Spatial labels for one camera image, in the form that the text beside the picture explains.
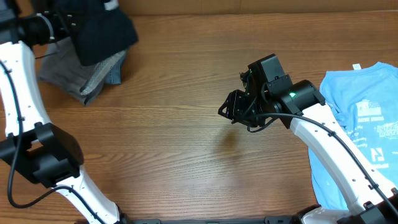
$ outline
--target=white print on shirt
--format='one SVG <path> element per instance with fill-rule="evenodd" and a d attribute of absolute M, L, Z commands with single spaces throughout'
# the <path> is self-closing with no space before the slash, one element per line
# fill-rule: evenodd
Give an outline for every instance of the white print on shirt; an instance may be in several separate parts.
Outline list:
<path fill-rule="evenodd" d="M 371 154 L 373 162 L 376 162 L 376 160 L 377 162 L 384 161 L 383 150 L 381 148 L 376 148 L 376 149 L 371 148 Z"/>
<path fill-rule="evenodd" d="M 358 118 L 358 122 L 362 123 L 362 122 L 369 122 L 371 119 L 370 118 Z"/>
<path fill-rule="evenodd" d="M 397 139 L 398 138 L 398 121 L 395 123 L 388 123 L 376 127 L 380 138 Z"/>
<path fill-rule="evenodd" d="M 371 118 L 371 121 L 373 122 L 373 121 L 384 121 L 384 117 L 383 116 L 381 116 L 381 117 L 372 117 Z"/>
<path fill-rule="evenodd" d="M 356 108 L 358 109 L 358 116 L 381 115 L 381 107 L 378 102 L 362 100 L 362 101 L 356 103 Z"/>
<path fill-rule="evenodd" d="M 368 146 L 368 144 L 366 144 L 366 143 L 363 143 L 363 144 L 359 144 L 359 145 L 356 145 L 356 147 L 367 147 Z"/>
<path fill-rule="evenodd" d="M 376 169 L 385 169 L 385 168 L 389 168 L 390 164 L 374 164 L 373 165 Z"/>
<path fill-rule="evenodd" d="M 366 139 L 365 137 L 359 138 L 359 139 L 354 139 L 353 143 L 356 143 L 356 142 L 359 142 L 359 141 L 366 141 L 366 140 L 368 140 L 368 139 Z"/>

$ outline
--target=t-shirt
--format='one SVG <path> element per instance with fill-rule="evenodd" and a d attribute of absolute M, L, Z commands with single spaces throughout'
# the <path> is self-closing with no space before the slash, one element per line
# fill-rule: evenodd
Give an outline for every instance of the t-shirt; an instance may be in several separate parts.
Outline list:
<path fill-rule="evenodd" d="M 378 62 L 362 70 L 327 72 L 320 92 L 368 161 L 398 185 L 398 68 Z M 347 210 L 334 180 L 311 149 L 308 154 L 318 203 Z"/>

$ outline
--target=wooden table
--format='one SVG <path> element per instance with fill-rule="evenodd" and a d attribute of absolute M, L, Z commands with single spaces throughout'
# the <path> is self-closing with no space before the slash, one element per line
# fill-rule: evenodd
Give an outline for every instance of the wooden table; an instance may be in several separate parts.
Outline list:
<path fill-rule="evenodd" d="M 294 82 L 317 86 L 327 70 L 354 63 L 398 66 L 397 11 L 133 19 L 141 41 L 121 86 L 106 87 L 87 108 L 52 85 L 40 89 L 53 123 L 79 141 L 91 178 L 134 219 L 261 218 L 316 203 L 307 147 L 281 122 L 249 134 L 217 115 L 228 93 L 242 89 L 239 72 L 271 53 Z M 83 218 L 57 194 L 12 208 L 8 173 L 0 163 L 0 223 Z M 17 202 L 45 191 L 16 175 Z"/>

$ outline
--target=black mount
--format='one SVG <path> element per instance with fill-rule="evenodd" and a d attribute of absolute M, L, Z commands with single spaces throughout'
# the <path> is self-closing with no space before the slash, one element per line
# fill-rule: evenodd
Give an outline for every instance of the black mount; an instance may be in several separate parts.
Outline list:
<path fill-rule="evenodd" d="M 55 11 L 42 12 L 44 19 L 38 16 L 20 18 L 20 13 L 21 10 L 15 0 L 0 0 L 0 44 L 6 42 L 15 44 L 21 40 L 31 47 L 56 42 L 68 36 L 62 22 L 65 16 L 59 16 Z M 53 39 L 49 26 L 53 30 Z"/>
<path fill-rule="evenodd" d="M 250 64 L 249 70 L 241 73 L 245 92 L 235 90 L 229 94 L 218 114 L 255 128 L 264 126 L 267 117 L 263 113 L 288 113 L 303 115 L 302 110 L 317 103 L 325 104 L 325 98 L 308 80 L 293 85 L 285 75 L 275 54 Z M 291 118 L 281 119 L 286 128 Z"/>
<path fill-rule="evenodd" d="M 55 125 L 37 123 L 35 129 L 22 134 L 16 171 L 33 184 L 56 187 L 69 177 L 79 177 L 79 166 L 84 163 L 83 153 L 76 139 Z M 0 142 L 0 159 L 11 165 L 16 151 L 17 136 L 10 134 Z M 33 149 L 32 142 L 41 147 Z"/>

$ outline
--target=black cable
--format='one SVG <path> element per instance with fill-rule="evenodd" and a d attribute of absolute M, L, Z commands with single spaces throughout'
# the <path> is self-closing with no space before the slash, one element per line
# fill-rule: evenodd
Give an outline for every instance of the black cable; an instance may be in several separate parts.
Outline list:
<path fill-rule="evenodd" d="M 24 121 L 24 119 L 21 115 L 21 109 L 19 107 L 17 91 L 15 89 L 14 82 L 12 81 L 10 71 L 7 69 L 7 67 L 1 60 L 0 60 L 0 65 L 2 66 L 2 68 L 4 70 L 4 73 L 7 75 L 10 86 L 11 86 L 12 95 L 14 97 L 14 103 L 15 103 L 15 107 L 16 107 L 16 111 L 17 111 L 17 120 L 19 123 L 19 135 L 17 138 L 16 151 L 14 154 L 14 160 L 12 161 L 10 174 L 8 177 L 7 196 L 8 196 L 9 203 L 15 208 L 29 208 L 29 207 L 35 205 L 37 202 L 43 200 L 45 197 L 49 196 L 50 194 L 56 192 L 57 190 L 65 189 L 65 190 L 69 190 L 69 192 L 73 193 L 81 201 L 81 203 L 86 207 L 86 209 L 90 212 L 90 214 L 95 219 L 97 219 L 101 224 L 105 224 L 105 222 L 102 221 L 102 219 L 100 219 L 100 217 L 90 208 L 90 206 L 88 206 L 86 201 L 79 195 L 79 193 L 76 192 L 73 188 L 67 187 L 67 186 L 59 186 L 54 189 L 51 189 L 48 192 L 46 192 L 45 194 L 43 194 L 42 196 L 40 196 L 39 198 L 37 198 L 36 200 L 34 200 L 33 202 L 25 204 L 25 205 L 19 205 L 19 204 L 15 203 L 14 199 L 12 198 L 12 182 L 14 180 L 14 173 L 15 173 L 15 169 L 16 169 L 18 155 L 21 153 L 20 151 L 21 151 L 22 135 L 24 133 L 24 127 L 22 125 L 22 122 Z"/>
<path fill-rule="evenodd" d="M 58 43 L 56 43 L 56 42 L 51 42 L 50 44 L 55 44 L 55 46 L 57 47 L 57 51 L 54 52 L 54 53 L 50 53 L 50 54 L 47 54 L 47 55 L 43 55 L 43 56 L 36 57 L 35 59 L 42 59 L 42 58 L 45 58 L 45 57 L 48 57 L 48 56 L 51 56 L 51 55 L 59 54 L 59 53 L 61 52 L 60 46 L 58 45 Z"/>
<path fill-rule="evenodd" d="M 250 126 L 248 126 L 248 131 L 249 131 L 250 133 L 257 133 L 257 132 L 260 132 L 260 131 L 262 131 L 262 130 L 268 128 L 268 126 L 270 126 L 270 125 L 271 125 L 274 121 L 276 121 L 277 119 L 278 119 L 278 118 L 272 118 L 271 120 L 269 120 L 269 121 L 266 123 L 266 125 L 264 125 L 263 127 L 259 128 L 259 129 L 257 129 L 257 130 L 255 130 L 255 131 L 251 131 L 251 130 L 250 130 Z"/>
<path fill-rule="evenodd" d="M 375 183 L 372 179 L 372 177 L 368 174 L 368 172 L 366 171 L 366 169 L 362 166 L 362 164 L 360 163 L 360 161 L 358 160 L 358 158 L 355 156 L 355 154 L 352 152 L 352 150 L 347 146 L 347 144 L 339 137 L 337 136 L 337 134 L 332 131 L 331 129 L 329 129 L 328 127 L 326 127 L 325 125 L 314 121 L 313 119 L 310 118 L 306 118 L 303 116 L 299 116 L 299 115 L 295 115 L 295 114 L 285 114 L 285 113 L 263 113 L 263 114 L 258 114 L 255 116 L 252 116 L 250 118 L 246 118 L 246 119 L 254 119 L 254 118 L 262 118 L 262 117 L 273 117 L 273 118 L 297 118 L 297 119 L 302 119 L 304 121 L 307 121 L 309 123 L 315 124 L 317 125 L 319 128 L 322 128 L 323 130 L 325 130 L 330 137 L 334 137 L 348 152 L 348 154 L 351 156 L 351 158 L 354 160 L 354 162 L 356 163 L 356 165 L 359 167 L 359 169 L 362 171 L 362 173 L 365 175 L 365 178 L 370 182 L 371 187 L 376 190 L 376 192 L 380 195 L 380 197 L 383 199 L 383 201 L 385 201 L 385 203 L 387 204 L 387 206 L 391 209 L 391 211 L 393 212 L 393 214 L 396 216 L 396 218 L 398 218 L 398 211 L 397 209 L 393 206 L 393 204 L 389 201 L 389 199 L 386 197 L 386 195 L 384 195 L 384 193 L 380 190 L 379 185 L 377 183 Z"/>

